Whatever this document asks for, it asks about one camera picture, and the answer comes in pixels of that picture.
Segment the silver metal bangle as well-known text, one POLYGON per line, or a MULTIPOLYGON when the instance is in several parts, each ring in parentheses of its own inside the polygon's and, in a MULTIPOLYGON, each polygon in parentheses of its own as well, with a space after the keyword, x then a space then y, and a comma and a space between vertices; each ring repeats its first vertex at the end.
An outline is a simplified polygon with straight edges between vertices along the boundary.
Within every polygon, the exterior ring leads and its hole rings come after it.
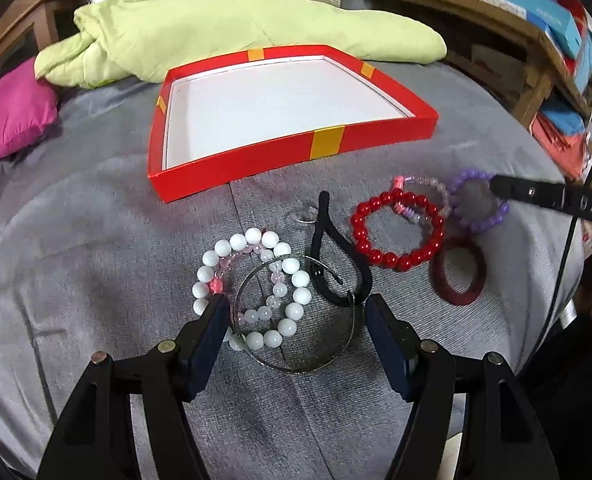
MULTIPOLYGON (((313 271, 312 271, 313 276, 318 276, 318 275, 324 274, 324 273, 331 274, 332 278, 339 285, 343 285, 343 279, 340 277, 340 275, 335 270, 333 270, 328 264, 321 261, 320 259, 314 258, 310 255, 307 255, 304 252, 297 252, 296 257, 305 259, 311 264, 311 266, 313 267, 313 271)), ((253 270, 251 270, 245 276, 245 278, 241 282, 241 286, 239 286, 237 289, 237 292, 235 292, 233 306, 230 308, 231 323, 232 323, 233 333, 235 335, 241 336, 241 330, 239 329, 239 323, 237 321, 238 307, 239 307, 239 303, 241 302, 241 297, 243 296, 244 290, 245 290, 246 286, 248 285, 248 283, 262 269, 267 268, 274 261, 283 261, 287 258, 289 258, 289 255, 279 256, 277 258, 274 258, 271 261, 261 262, 261 263, 257 264, 253 268, 253 270)), ((332 290, 330 290, 328 288, 328 282, 327 282, 326 278, 322 278, 322 285, 315 285, 314 288, 317 291, 317 293, 321 297, 324 297, 325 300, 329 304, 332 303, 331 296, 333 296, 336 300, 341 299, 341 301, 340 301, 341 308, 348 308, 349 309, 349 312, 351 314, 351 323, 350 323, 350 327, 349 327, 349 333, 347 335, 347 338, 343 342, 343 345, 341 347, 339 347, 338 349, 336 349, 334 352, 330 353, 325 360, 316 362, 312 366, 309 366, 309 367, 300 367, 300 368, 288 368, 288 367, 277 366, 277 365, 271 364, 267 360, 259 358, 259 356, 257 356, 256 353, 253 352, 253 350, 250 350, 249 348, 245 348, 244 351, 248 354, 248 356, 253 358, 260 366, 265 367, 268 370, 275 370, 275 372, 286 374, 286 375, 301 376, 301 375, 305 375, 305 374, 313 374, 315 372, 318 372, 319 370, 324 370, 326 367, 332 365, 339 358, 339 356, 342 356, 346 352, 346 350, 348 349, 348 347, 351 344, 353 337, 357 333, 358 313, 359 313, 360 308, 363 306, 363 301, 360 301, 358 299, 358 296, 357 296, 358 292, 356 292, 355 290, 351 290, 351 289, 348 289, 345 292, 345 296, 340 297, 340 296, 336 295, 335 292, 333 292, 332 290)))

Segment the red jewelry box tray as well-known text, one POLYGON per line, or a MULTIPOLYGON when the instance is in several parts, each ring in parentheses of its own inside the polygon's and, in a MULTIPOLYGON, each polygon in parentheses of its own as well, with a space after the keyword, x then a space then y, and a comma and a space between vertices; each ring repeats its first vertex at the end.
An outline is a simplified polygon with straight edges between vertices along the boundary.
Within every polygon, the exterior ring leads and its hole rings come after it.
POLYGON ((264 171, 426 140, 438 118, 403 84, 331 46, 219 55, 166 74, 147 177, 171 203, 264 171))

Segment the grey bed cover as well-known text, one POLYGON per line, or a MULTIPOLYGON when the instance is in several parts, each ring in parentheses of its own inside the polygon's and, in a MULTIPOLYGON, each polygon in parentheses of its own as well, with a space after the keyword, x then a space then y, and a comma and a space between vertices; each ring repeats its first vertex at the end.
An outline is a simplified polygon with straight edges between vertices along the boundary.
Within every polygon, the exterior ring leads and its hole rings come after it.
MULTIPOLYGON (((127 79, 69 94, 45 139, 0 162, 0 455, 34 476, 90 355, 138 356, 189 321, 204 252, 251 226, 308 247, 321 191, 349 234, 398 174, 467 168, 557 181, 560 170, 489 94, 451 68, 384 64, 439 115, 433 136, 304 162, 163 203, 147 178, 158 90, 127 79)), ((314 299, 274 361, 311 366, 349 312, 314 299)), ((365 330, 325 370, 291 376, 223 349, 189 425, 215 479, 381 479, 410 408, 365 330)))

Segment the wooden shelf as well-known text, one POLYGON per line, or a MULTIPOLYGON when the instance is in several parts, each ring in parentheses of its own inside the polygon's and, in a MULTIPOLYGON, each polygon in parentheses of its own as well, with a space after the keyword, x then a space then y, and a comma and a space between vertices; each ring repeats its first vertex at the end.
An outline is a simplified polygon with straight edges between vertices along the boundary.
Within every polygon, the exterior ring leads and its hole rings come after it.
POLYGON ((527 127, 550 96, 557 96, 584 120, 592 98, 585 98, 546 33, 508 11, 479 0, 369 0, 378 9, 420 21, 442 36, 445 62, 474 79, 527 127), (518 88, 472 60, 475 46, 488 47, 518 61, 518 88))

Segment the magenta pillow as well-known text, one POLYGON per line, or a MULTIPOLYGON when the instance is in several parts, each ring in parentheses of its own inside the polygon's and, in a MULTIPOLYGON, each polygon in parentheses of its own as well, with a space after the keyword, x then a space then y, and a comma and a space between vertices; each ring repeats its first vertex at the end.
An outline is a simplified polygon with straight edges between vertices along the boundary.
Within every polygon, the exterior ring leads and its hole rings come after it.
POLYGON ((36 79, 35 58, 0 78, 0 159, 32 145, 56 122, 58 96, 44 79, 36 79))

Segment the light green folded blanket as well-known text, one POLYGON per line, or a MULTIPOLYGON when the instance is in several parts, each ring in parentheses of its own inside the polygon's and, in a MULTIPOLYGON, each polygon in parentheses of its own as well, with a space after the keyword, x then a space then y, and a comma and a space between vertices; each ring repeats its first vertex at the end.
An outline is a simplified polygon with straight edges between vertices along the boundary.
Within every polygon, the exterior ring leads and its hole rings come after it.
POLYGON ((430 64, 447 54, 431 27, 313 0, 104 0, 76 9, 73 36, 35 58, 34 74, 94 89, 126 77, 160 84, 168 70, 223 54, 326 44, 366 61, 430 64))

